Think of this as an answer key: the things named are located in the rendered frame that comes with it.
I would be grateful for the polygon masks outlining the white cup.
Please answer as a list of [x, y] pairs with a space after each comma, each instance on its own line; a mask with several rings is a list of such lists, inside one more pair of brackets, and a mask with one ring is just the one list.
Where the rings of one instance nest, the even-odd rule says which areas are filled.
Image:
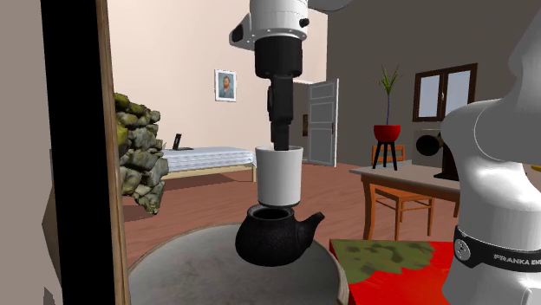
[[291, 207], [301, 200], [303, 148], [289, 146], [276, 151], [273, 146], [258, 146], [257, 200], [269, 207]]

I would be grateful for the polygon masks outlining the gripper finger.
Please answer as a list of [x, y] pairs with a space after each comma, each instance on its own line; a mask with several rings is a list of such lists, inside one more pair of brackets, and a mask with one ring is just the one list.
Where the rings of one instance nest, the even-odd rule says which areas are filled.
[[268, 113], [271, 142], [275, 151], [289, 149], [290, 124], [293, 120], [293, 81], [290, 77], [275, 76], [268, 88]]

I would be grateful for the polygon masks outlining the black panel with wooden frame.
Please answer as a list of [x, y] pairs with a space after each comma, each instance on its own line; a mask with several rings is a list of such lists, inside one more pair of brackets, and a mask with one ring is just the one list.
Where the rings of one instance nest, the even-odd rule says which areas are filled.
[[107, 0], [40, 0], [63, 305], [130, 305]]

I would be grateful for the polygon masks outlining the wooden table with grey top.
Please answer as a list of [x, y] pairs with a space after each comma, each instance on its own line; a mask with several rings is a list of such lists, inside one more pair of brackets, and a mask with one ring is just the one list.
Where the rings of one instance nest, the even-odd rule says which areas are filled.
[[460, 189], [453, 155], [443, 141], [441, 167], [405, 164], [397, 165], [396, 144], [401, 133], [399, 125], [375, 125], [373, 134], [378, 141], [372, 156], [372, 166], [353, 169], [361, 176], [365, 197], [363, 238], [369, 240], [375, 227], [375, 186], [386, 186], [454, 203], [453, 215], [460, 214]]

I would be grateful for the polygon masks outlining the white door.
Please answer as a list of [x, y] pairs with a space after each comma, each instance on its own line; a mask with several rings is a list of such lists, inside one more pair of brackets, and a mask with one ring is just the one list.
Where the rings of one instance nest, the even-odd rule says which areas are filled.
[[309, 85], [308, 161], [336, 167], [339, 80]]

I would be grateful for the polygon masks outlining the dark-framed window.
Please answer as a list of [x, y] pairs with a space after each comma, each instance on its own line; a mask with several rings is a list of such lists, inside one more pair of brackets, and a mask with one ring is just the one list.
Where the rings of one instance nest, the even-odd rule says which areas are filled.
[[475, 102], [478, 63], [415, 75], [413, 122], [443, 121], [453, 110]]

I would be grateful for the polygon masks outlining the mossy rock pile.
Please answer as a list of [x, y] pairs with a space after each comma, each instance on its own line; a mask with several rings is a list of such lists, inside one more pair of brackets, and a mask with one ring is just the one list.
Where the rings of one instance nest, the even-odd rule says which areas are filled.
[[169, 173], [164, 142], [157, 137], [160, 112], [114, 94], [117, 143], [121, 170], [121, 194], [134, 199], [156, 215], [165, 190], [163, 178]]

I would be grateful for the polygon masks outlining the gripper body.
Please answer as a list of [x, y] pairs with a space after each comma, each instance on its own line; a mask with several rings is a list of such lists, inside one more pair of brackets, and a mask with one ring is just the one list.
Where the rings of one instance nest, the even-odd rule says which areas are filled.
[[267, 36], [254, 44], [255, 74], [298, 77], [303, 72], [302, 41], [290, 36]]

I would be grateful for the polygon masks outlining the black teapot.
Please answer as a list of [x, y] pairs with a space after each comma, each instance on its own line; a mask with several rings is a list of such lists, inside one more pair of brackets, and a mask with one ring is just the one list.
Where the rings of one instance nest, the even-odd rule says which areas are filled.
[[290, 207], [270, 208], [256, 204], [235, 237], [238, 255], [248, 263], [278, 267], [295, 262], [311, 246], [318, 225], [325, 219], [317, 212], [298, 221]]

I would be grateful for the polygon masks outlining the framed portrait wall picture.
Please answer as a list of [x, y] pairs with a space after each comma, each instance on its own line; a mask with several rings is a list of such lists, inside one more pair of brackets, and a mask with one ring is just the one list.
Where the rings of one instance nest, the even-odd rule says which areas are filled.
[[214, 91], [216, 101], [235, 102], [237, 100], [237, 78], [233, 71], [214, 70]]

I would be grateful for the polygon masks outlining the bed with pale cover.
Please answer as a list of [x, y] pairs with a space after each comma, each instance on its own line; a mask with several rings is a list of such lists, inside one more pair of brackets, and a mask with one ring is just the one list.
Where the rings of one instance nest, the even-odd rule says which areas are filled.
[[257, 162], [254, 152], [229, 146], [180, 147], [181, 138], [182, 134], [177, 133], [173, 148], [164, 151], [169, 173], [163, 179], [250, 170], [251, 181], [256, 181]]

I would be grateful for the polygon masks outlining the wooden chair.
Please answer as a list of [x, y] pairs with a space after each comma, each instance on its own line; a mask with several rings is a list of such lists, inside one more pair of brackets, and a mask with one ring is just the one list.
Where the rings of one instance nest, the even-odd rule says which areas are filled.
[[434, 198], [412, 193], [409, 191], [397, 190], [386, 186], [375, 186], [375, 202], [394, 210], [394, 240], [397, 241], [400, 235], [400, 225], [403, 222], [405, 211], [427, 210], [427, 234], [432, 233]]

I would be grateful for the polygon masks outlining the round grey table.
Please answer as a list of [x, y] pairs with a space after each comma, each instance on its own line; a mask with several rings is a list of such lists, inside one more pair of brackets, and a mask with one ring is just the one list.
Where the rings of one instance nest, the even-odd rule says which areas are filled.
[[260, 267], [238, 256], [238, 227], [209, 225], [150, 249], [128, 271], [131, 305], [348, 305], [345, 273], [323, 245]]

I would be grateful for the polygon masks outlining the grey washing machine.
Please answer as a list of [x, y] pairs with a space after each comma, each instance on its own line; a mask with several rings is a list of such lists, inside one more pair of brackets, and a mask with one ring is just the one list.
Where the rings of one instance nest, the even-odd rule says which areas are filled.
[[441, 167], [443, 141], [440, 129], [419, 129], [414, 131], [412, 163], [430, 167]]

